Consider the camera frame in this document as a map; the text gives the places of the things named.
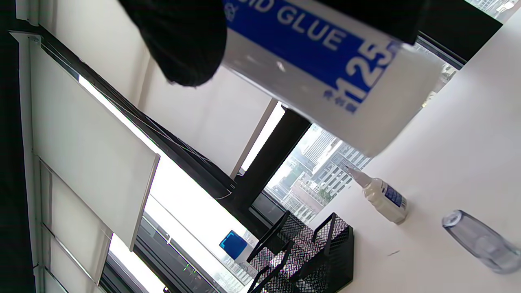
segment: black mesh organizer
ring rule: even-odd
[[[336,292],[353,280],[353,254],[353,228],[336,214],[313,231],[286,212],[248,258],[259,270],[248,293]]]

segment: plastic bottle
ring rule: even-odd
[[[224,0],[223,64],[367,156],[416,115],[441,65],[313,0]]]
[[[349,168],[348,173],[364,189],[364,196],[389,221],[401,224],[407,217],[407,200],[380,178]]]
[[[253,251],[253,246],[242,239],[233,230],[221,241],[219,246],[252,278],[255,278],[258,271],[250,265],[246,259]]]
[[[443,217],[442,225],[468,252],[498,274],[521,268],[521,250],[489,226],[461,210]]]

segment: white desk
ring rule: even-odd
[[[353,186],[314,219],[335,211],[355,229],[354,280],[342,292],[521,292],[521,271],[493,273],[441,226],[462,209],[521,247],[520,12],[364,171],[411,212],[397,226]]]

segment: liquid glue bottle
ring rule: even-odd
[[[255,278],[258,271],[250,265],[248,257],[253,251],[253,246],[249,245],[246,240],[242,239],[241,236],[237,235],[233,230],[226,235],[221,241],[219,246],[224,249],[236,264],[238,264],[245,272],[248,273],[252,278]]]
[[[407,200],[380,178],[349,168],[348,174],[364,189],[364,196],[380,214],[395,224],[407,217]]]
[[[318,1],[223,2],[223,65],[366,156],[389,145],[438,82],[442,64]]]

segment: blue label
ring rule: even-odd
[[[234,260],[244,251],[248,243],[233,230],[226,235],[219,246]]]
[[[388,198],[390,201],[392,201],[395,205],[398,207],[402,206],[402,195],[399,194],[394,188],[387,185],[387,190],[385,191],[386,198]]]
[[[399,42],[374,43],[284,0],[224,0],[228,27],[329,87],[354,113],[392,62]]]

